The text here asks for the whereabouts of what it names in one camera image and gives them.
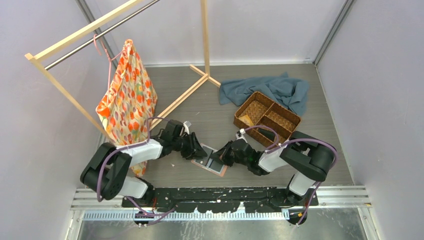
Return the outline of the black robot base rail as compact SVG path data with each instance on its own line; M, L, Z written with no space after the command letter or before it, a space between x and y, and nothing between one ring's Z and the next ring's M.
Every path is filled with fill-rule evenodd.
M158 212L177 213L276 213L285 208L304 209L319 204L313 189L295 199L284 187L161 187L149 188L142 198L123 199L122 207L153 207Z

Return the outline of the woven wicker divided basket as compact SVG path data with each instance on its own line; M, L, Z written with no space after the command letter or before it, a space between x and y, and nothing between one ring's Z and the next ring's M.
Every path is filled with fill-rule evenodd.
M244 124L239 117L248 115L253 126L266 126L275 134L274 140L270 140L258 132L257 127L248 130L250 126ZM262 94L254 92L235 112L233 124L239 129L247 129L246 133L265 147L273 149L276 147L275 140L280 143L289 139L301 123L301 117L284 108L279 103Z

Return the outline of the orange credit card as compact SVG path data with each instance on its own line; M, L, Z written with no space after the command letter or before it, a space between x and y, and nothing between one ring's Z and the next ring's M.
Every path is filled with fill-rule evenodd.
M250 117L247 114L239 117L239 119L249 127L252 127L254 125L253 121L250 119Z

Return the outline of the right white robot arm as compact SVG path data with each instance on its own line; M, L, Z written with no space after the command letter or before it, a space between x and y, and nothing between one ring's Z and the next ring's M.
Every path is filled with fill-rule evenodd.
M257 176L267 175L280 167L294 168L297 172L285 192L291 205L299 205L310 187L324 182L338 159L337 150L331 144L300 131L293 132L283 143L273 143L271 149L264 151L253 149L245 133L246 129L240 129L236 139L212 153L211 158L229 167L235 163L244 165Z

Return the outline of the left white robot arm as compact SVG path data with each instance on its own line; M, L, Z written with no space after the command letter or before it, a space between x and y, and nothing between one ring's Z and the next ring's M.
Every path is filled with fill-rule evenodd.
M150 160L161 159L171 152L179 152L186 160L208 156L196 134L185 122L171 119L157 135L130 145L115 146L105 142L94 153L80 175L80 182L96 192L97 200L111 200L129 196L141 207L153 202L152 185L140 177L128 176L128 170Z

